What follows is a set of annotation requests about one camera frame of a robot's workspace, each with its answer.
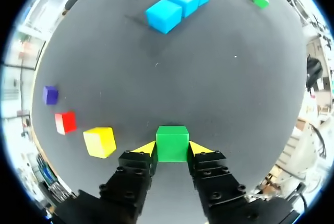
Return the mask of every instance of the gray table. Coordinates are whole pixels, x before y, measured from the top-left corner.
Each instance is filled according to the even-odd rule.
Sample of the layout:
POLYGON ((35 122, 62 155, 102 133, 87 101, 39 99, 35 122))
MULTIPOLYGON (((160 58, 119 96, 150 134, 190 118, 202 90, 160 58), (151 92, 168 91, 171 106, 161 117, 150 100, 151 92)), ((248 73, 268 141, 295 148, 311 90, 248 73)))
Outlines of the gray table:
MULTIPOLYGON (((32 120, 41 147, 75 192, 98 195, 126 149, 159 125, 187 126, 191 140, 221 150, 253 188, 274 165, 302 102, 306 46, 285 0, 210 0, 167 35, 147 26, 158 0, 79 0, 53 34, 35 81, 32 120), (45 85, 59 103, 42 102, 45 85), (57 133, 54 113, 74 110, 78 131, 57 133), (117 150, 88 155, 82 132, 114 129, 117 150)), ((185 163, 160 163, 138 223, 204 223, 185 163)))

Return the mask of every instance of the yellow cube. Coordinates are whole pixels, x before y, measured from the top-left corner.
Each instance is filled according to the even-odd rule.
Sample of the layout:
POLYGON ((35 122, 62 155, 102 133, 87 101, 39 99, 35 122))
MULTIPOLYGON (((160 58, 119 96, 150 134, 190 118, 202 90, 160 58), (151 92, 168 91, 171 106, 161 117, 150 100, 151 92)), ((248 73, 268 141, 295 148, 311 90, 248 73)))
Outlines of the yellow cube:
POLYGON ((111 127, 95 127, 84 131, 83 136, 90 156, 105 159, 116 150, 116 142, 111 127))

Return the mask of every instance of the red cube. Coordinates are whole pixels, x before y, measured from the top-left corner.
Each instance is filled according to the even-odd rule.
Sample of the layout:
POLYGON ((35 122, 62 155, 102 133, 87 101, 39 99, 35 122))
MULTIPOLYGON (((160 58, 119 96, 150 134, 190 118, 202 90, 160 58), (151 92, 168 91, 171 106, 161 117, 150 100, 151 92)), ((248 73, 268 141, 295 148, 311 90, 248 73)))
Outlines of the red cube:
POLYGON ((65 135, 77 129, 74 112, 56 113, 55 119, 57 132, 60 134, 65 135))

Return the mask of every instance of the cable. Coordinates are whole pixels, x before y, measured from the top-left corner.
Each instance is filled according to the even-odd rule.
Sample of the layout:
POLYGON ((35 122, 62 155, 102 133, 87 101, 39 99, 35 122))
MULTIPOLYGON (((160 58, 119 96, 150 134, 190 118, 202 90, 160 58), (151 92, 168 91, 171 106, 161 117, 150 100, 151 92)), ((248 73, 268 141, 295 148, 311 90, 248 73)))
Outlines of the cable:
POLYGON ((304 204, 304 211, 307 210, 307 202, 306 202, 306 199, 304 197, 304 195, 302 193, 299 193, 299 196, 301 197, 302 201, 303 201, 303 204, 304 204))
POLYGON ((323 146, 323 151, 319 154, 320 157, 326 159, 327 158, 327 150, 326 150, 326 145, 323 136, 321 135, 320 131, 310 123, 310 126, 312 127, 312 130, 316 133, 318 136, 322 146, 323 146))
POLYGON ((289 172, 288 170, 284 169, 283 167, 281 167, 281 166, 279 166, 277 164, 275 164, 275 166, 278 167, 279 169, 282 169, 285 173, 287 173, 288 175, 290 175, 290 176, 292 176, 292 177, 294 177, 294 178, 296 178, 296 179, 298 179, 300 181, 306 181, 306 177, 301 178, 298 175, 295 175, 294 173, 289 172))
POLYGON ((292 6, 294 7, 294 9, 297 11, 298 15, 303 18, 303 21, 305 23, 305 25, 308 25, 308 21, 304 18, 304 16, 300 13, 300 11, 298 10, 298 8, 296 7, 295 1, 291 0, 292 2, 292 6))

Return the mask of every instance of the green cube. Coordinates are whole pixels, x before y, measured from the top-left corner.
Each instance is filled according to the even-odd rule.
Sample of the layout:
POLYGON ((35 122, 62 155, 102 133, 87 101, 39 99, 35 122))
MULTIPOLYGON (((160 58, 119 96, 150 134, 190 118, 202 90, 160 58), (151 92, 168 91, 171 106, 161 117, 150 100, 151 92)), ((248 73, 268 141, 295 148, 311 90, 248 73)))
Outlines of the green cube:
POLYGON ((269 5, 268 0, 253 0, 253 2, 260 8, 265 8, 269 5))
POLYGON ((156 143, 159 162, 187 162, 189 132, 185 126, 159 126, 156 143))

